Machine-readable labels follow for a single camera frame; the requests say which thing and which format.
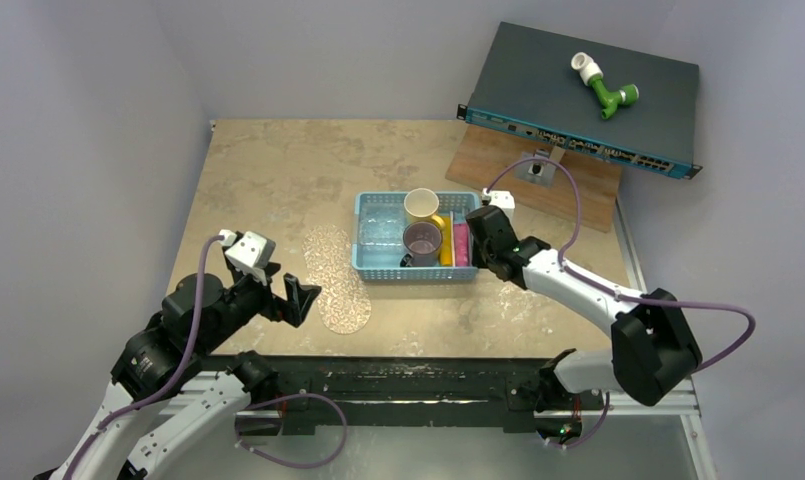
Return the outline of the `light blue perforated basket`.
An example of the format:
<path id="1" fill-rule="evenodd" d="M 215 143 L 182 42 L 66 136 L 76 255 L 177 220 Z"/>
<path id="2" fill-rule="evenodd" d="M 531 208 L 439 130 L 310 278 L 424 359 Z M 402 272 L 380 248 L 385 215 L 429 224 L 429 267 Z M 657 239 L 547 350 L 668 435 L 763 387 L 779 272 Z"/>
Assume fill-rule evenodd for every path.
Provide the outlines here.
<path id="1" fill-rule="evenodd" d="M 354 240 L 352 241 L 352 265 L 360 278 L 366 282 L 427 282 L 452 283 L 472 281 L 478 269 L 469 267 L 406 267 L 401 264 L 406 250 L 365 250 L 358 245 L 358 215 L 361 206 L 368 203 L 398 204 L 403 208 L 404 191 L 367 191 L 355 197 Z"/>

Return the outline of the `wooden board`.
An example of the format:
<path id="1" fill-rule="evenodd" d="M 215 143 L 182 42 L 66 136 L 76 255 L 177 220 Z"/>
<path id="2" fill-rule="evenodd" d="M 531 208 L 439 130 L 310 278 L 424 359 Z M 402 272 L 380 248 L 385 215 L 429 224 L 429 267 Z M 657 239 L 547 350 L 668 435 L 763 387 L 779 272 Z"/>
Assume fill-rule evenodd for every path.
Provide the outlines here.
<path id="1" fill-rule="evenodd" d="M 537 149 L 551 148 L 541 142 L 469 125 L 445 178 L 480 191 L 507 166 L 520 160 L 522 154 Z M 600 232 L 610 231 L 623 168 L 574 152 L 565 153 L 560 164 L 578 187 L 582 225 Z M 496 188 L 511 192 L 518 204 L 563 219 L 576 218 L 573 190 L 561 171 L 555 172 L 550 186 L 537 185 L 509 173 L 497 182 Z"/>

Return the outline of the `textured clear oval tray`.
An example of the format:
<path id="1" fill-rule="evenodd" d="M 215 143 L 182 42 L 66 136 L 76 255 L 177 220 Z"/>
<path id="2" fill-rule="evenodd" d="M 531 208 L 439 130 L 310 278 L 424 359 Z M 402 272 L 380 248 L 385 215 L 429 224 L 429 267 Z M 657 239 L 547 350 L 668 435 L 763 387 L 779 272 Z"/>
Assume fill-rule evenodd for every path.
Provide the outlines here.
<path id="1" fill-rule="evenodd" d="M 339 335 L 354 334 L 371 318 L 369 293 L 351 263 L 346 231 L 324 224 L 310 229 L 303 241 L 309 282 L 322 287 L 316 304 L 323 324 Z"/>

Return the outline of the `yellow mug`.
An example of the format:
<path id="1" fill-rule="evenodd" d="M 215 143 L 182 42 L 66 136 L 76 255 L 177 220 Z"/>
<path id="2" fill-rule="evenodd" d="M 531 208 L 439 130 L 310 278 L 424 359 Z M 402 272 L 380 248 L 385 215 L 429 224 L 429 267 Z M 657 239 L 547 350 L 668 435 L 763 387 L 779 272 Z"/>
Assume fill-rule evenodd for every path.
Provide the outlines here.
<path id="1" fill-rule="evenodd" d="M 406 225 L 425 222 L 442 231 L 446 222 L 438 214 L 440 200 L 436 192 L 427 188 L 416 188 L 409 191 L 403 199 Z"/>

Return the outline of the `pink toothpaste tube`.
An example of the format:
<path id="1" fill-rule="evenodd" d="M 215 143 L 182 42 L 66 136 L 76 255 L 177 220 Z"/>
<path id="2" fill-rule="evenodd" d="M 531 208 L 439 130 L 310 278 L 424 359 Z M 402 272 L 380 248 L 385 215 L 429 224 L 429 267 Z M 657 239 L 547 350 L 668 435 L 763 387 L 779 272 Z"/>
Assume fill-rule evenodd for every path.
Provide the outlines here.
<path id="1" fill-rule="evenodd" d="M 466 223 L 453 224 L 453 252 L 456 267 L 469 267 L 470 262 L 470 234 Z"/>

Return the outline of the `purple mug black handle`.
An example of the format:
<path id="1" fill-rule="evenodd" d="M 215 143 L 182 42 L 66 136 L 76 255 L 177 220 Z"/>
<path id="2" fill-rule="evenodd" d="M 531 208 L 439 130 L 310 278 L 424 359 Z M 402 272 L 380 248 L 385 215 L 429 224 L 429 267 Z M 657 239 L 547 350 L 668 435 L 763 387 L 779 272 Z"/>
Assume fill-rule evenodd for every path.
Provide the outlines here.
<path id="1" fill-rule="evenodd" d="M 443 244 L 441 229 L 427 221 L 408 225 L 402 236 L 406 250 L 401 264 L 406 267 L 435 267 Z"/>

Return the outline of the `green white pipe fitting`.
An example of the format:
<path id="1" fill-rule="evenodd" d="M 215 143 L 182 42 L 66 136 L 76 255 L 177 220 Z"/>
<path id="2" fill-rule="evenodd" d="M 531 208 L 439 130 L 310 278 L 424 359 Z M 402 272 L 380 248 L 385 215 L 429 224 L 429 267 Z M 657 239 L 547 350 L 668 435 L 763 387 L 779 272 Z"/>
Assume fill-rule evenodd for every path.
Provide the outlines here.
<path id="1" fill-rule="evenodd" d="M 621 107 L 629 107 L 640 98 L 640 91 L 635 84 L 609 89 L 605 85 L 601 67 L 585 52 L 575 53 L 570 60 L 570 67 L 579 75 L 582 83 L 595 93 L 601 106 L 600 115 L 603 120 L 611 119 Z"/>

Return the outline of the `dark grey network switch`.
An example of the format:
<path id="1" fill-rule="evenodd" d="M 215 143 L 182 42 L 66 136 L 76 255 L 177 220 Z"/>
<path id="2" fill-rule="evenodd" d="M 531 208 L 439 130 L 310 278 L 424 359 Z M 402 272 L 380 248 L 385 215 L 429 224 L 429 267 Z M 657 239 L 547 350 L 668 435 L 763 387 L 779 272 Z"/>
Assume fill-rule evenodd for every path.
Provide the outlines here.
<path id="1" fill-rule="evenodd" d="M 577 52 L 601 67 L 605 85 L 635 84 L 639 100 L 603 120 L 595 93 L 571 69 Z M 701 171 L 694 160 L 699 67 L 503 22 L 457 117 L 569 152 L 674 179 Z"/>

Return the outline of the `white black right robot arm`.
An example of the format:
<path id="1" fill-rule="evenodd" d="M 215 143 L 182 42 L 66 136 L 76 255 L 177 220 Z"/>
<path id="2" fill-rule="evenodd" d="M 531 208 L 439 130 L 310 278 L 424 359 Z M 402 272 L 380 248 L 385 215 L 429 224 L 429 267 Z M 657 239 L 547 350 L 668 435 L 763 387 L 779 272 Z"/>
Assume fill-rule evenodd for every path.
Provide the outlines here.
<path id="1" fill-rule="evenodd" d="M 494 206 L 466 217 L 474 266 L 567 307 L 602 331 L 608 349 L 567 349 L 539 371 L 543 402 L 562 407 L 594 389 L 618 391 L 654 406 L 702 364 L 703 355 L 675 298 L 624 288 L 562 259 L 536 238 L 519 239 L 506 213 Z"/>

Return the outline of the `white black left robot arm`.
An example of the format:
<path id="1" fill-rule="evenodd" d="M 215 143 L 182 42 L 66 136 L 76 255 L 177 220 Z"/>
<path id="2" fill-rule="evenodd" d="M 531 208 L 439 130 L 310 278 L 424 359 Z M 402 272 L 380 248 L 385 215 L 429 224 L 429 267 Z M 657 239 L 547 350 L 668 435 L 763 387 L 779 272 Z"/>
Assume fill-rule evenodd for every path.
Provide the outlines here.
<path id="1" fill-rule="evenodd" d="M 159 311 L 126 343 L 110 371 L 101 404 L 69 456 L 41 479 L 152 479 L 220 419 L 249 406 L 288 402 L 278 372 L 255 351 L 231 357 L 200 398 L 160 426 L 156 417 L 206 361 L 254 317 L 300 327 L 321 295 L 317 285 L 283 277 L 274 241 L 222 230 L 205 241 L 196 271 L 178 282 Z"/>

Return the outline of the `black metal base frame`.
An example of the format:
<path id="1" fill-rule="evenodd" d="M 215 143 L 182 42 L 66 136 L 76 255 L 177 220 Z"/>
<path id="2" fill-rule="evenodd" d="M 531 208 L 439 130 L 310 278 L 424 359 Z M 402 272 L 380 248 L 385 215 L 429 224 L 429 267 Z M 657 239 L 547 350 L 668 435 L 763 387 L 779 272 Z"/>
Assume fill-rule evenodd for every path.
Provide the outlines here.
<path id="1" fill-rule="evenodd" d="M 499 428 L 505 433 L 577 437 L 583 413 L 601 411 L 592 393 L 545 403 L 544 359 L 214 355 L 205 372 L 224 371 L 252 400 L 239 417 L 254 435 L 268 421 L 284 435 L 320 426 Z"/>

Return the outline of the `clear textured square dish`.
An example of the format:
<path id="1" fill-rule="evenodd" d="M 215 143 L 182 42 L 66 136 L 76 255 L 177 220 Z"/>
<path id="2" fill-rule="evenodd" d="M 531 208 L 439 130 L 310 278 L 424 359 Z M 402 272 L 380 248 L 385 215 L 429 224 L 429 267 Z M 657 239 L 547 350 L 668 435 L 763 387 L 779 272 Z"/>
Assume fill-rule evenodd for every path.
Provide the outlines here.
<path id="1" fill-rule="evenodd" d="M 401 248 L 406 225 L 406 214 L 398 204 L 363 204 L 358 215 L 358 245 L 365 250 Z"/>

